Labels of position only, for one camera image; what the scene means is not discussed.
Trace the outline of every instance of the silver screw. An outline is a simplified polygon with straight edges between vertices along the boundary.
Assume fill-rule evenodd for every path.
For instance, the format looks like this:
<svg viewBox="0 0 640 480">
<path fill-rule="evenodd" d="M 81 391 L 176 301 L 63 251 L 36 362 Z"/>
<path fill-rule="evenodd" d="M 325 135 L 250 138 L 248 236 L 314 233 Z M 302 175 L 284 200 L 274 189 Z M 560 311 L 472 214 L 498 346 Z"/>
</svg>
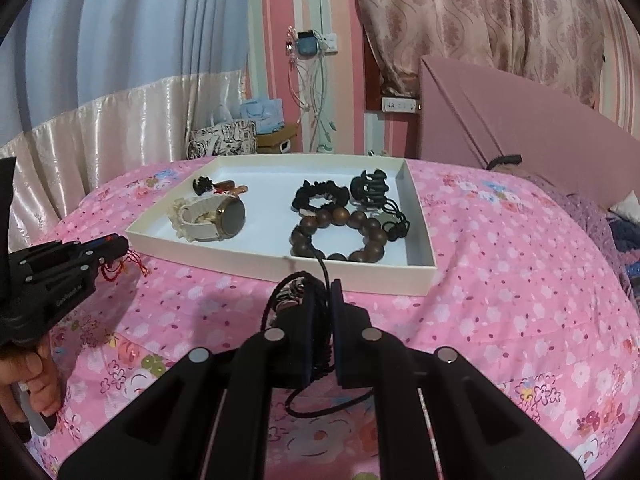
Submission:
<svg viewBox="0 0 640 480">
<path fill-rule="evenodd" d="M 270 328 L 264 333 L 267 341 L 280 341 L 284 339 L 284 330 L 281 328 Z"/>
<path fill-rule="evenodd" d="M 189 361 L 192 363 L 203 363 L 209 359 L 209 350 L 206 348 L 194 348 L 189 352 Z"/>
<path fill-rule="evenodd" d="M 380 341 L 382 339 L 382 332 L 370 326 L 362 331 L 362 338 L 366 341 Z"/>
<path fill-rule="evenodd" d="M 458 358 L 458 352 L 456 352 L 453 348 L 449 348 L 445 346 L 438 350 L 438 359 L 444 361 L 446 363 L 452 363 Z"/>
</svg>

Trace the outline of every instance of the white pillow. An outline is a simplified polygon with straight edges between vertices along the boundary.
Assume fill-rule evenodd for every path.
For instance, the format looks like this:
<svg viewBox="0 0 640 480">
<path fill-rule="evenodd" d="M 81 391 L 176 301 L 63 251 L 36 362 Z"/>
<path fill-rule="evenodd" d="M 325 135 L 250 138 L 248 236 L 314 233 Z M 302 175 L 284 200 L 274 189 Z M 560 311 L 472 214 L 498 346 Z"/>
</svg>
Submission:
<svg viewBox="0 0 640 480">
<path fill-rule="evenodd" d="M 611 211 L 625 220 L 640 225 L 640 203 L 638 203 L 635 191 L 629 193 L 622 202 L 618 202 L 613 206 Z"/>
</svg>

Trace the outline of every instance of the blue charger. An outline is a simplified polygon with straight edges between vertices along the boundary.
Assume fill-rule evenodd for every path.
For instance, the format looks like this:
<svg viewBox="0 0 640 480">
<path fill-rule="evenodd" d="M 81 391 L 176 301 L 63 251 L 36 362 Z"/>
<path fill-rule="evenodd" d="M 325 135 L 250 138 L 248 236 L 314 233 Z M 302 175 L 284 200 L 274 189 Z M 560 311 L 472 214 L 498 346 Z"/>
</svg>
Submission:
<svg viewBox="0 0 640 480">
<path fill-rule="evenodd" d="M 298 33 L 296 51 L 300 57 L 313 57 L 318 53 L 318 40 L 313 31 Z"/>
</svg>

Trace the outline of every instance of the white extension socket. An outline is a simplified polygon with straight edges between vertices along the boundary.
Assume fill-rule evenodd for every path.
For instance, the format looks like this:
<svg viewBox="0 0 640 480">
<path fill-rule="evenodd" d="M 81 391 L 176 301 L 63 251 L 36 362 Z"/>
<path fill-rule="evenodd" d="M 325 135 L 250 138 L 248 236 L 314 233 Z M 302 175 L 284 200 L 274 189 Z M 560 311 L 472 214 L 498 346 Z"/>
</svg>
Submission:
<svg viewBox="0 0 640 480">
<path fill-rule="evenodd" d="M 415 99 L 405 97 L 383 97 L 382 111 L 395 112 L 400 114 L 415 114 L 419 110 Z"/>
<path fill-rule="evenodd" d="M 338 35 L 335 32 L 331 34 L 320 34 L 320 41 L 326 45 L 325 54 L 338 52 Z"/>
</svg>

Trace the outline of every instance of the white satin curtain trim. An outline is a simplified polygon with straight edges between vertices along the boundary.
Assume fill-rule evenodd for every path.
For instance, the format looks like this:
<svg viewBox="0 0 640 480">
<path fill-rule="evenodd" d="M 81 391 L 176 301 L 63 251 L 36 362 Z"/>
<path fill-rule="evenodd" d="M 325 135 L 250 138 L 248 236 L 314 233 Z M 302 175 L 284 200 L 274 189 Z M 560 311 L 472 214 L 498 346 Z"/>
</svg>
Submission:
<svg viewBox="0 0 640 480">
<path fill-rule="evenodd" d="M 185 135 L 218 103 L 238 109 L 242 71 L 172 76 L 58 115 L 0 148 L 17 157 L 9 250 L 35 243 L 88 192 L 154 162 L 184 156 Z"/>
</svg>

